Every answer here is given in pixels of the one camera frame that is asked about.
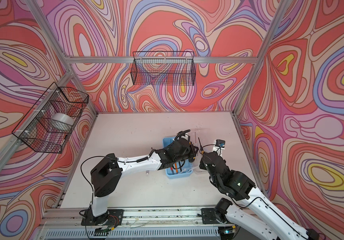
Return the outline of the blue plastic tool box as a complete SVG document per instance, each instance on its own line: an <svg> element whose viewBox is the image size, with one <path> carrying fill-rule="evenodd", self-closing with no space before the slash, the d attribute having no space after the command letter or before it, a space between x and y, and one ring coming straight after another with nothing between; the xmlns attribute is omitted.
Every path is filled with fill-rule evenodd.
<svg viewBox="0 0 344 240"><path fill-rule="evenodd" d="M168 138L164 138L163 139L163 146L166 147L169 144L171 144L174 140L178 140L180 138L186 139L185 136L184 137L168 137ZM163 170L166 171L166 175L167 175L167 177L169 179L184 178L184 177L188 177L188 176L190 176L192 174L192 172L193 172L192 163L190 163L188 160L181 161L181 162L178 162L176 164L177 164L177 166L179 168L178 174L175 172L174 166L173 166L173 169L174 169L174 172L175 172L174 175L172 175L170 168L163 169Z"/></svg>

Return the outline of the clear plastic box lid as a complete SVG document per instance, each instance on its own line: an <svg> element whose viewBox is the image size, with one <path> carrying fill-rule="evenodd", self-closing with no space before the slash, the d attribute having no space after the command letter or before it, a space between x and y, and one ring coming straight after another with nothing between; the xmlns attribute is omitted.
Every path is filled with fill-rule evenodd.
<svg viewBox="0 0 344 240"><path fill-rule="evenodd" d="M200 137L201 144L205 152L212 152L214 148L214 144L216 142L216 137L213 135L214 131L208 128L199 128L199 129L192 129L189 133L191 137L192 143L199 147L198 137ZM202 170L199 168L199 164L201 161L202 155L200 152L197 153L195 161L192 163L193 172L197 175L203 175L206 173L206 170Z"/></svg>

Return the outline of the small yellow black screwdriver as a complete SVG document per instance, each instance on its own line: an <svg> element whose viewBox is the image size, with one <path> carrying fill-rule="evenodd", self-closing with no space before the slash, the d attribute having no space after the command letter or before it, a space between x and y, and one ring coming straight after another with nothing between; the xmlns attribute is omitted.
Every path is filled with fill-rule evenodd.
<svg viewBox="0 0 344 240"><path fill-rule="evenodd" d="M203 146L202 146L202 144L201 144L200 137L198 137L198 142L199 142L199 152L200 152L201 155L203 155L204 149L203 149Z"/></svg>

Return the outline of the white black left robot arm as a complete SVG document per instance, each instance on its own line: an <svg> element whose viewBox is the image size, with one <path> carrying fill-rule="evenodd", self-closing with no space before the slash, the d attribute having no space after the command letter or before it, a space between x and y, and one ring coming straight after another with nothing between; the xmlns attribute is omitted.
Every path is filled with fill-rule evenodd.
<svg viewBox="0 0 344 240"><path fill-rule="evenodd" d="M194 162L199 147L191 141L176 138L162 149L153 149L144 156L119 158L108 154L91 170L93 198L91 211L94 217L106 214L108 195L117 187L119 180L128 175L146 171L160 171L177 167L178 162Z"/></svg>

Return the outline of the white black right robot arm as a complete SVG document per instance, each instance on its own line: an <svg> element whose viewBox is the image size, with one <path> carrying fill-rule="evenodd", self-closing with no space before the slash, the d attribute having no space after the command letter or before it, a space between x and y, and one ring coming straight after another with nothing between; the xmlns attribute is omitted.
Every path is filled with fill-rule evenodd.
<svg viewBox="0 0 344 240"><path fill-rule="evenodd" d="M306 229L270 202L244 173L231 170L216 151L202 153L200 168L209 173L210 183L226 195L216 205L220 223L242 227L261 240L318 240L320 234Z"/></svg>

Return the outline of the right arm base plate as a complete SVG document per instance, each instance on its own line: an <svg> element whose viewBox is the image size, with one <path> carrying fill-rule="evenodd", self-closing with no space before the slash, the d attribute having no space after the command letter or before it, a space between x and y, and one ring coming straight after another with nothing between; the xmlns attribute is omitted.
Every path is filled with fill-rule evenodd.
<svg viewBox="0 0 344 240"><path fill-rule="evenodd" d="M230 222L226 218L226 214L231 213L232 211L239 211L241 210L238 207L231 206L227 210L220 210L215 208L202 208L201 212L197 214L199 218L201 218L204 225L234 225L235 223Z"/></svg>

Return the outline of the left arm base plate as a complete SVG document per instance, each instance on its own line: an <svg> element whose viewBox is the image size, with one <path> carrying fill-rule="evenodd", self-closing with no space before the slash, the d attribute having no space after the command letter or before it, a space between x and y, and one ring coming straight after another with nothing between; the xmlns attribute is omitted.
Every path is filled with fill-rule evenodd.
<svg viewBox="0 0 344 240"><path fill-rule="evenodd" d="M83 218L82 226L108 226L117 227L122 224L124 210L111 209L106 213L94 217L91 209L84 209L79 212L79 215Z"/></svg>

